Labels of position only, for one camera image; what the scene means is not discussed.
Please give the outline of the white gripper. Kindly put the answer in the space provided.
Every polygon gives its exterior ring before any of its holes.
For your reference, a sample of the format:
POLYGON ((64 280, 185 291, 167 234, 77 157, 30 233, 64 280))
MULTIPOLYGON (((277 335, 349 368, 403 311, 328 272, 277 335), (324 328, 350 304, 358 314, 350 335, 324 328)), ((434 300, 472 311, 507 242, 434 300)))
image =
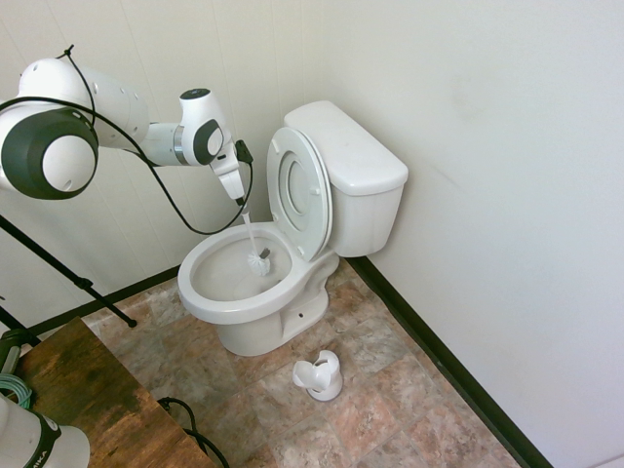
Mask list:
POLYGON ((239 162, 234 154, 217 156, 211 163, 214 174, 218 177, 223 188, 230 198, 235 199, 237 204, 244 206, 247 200, 243 181, 239 172, 239 162))

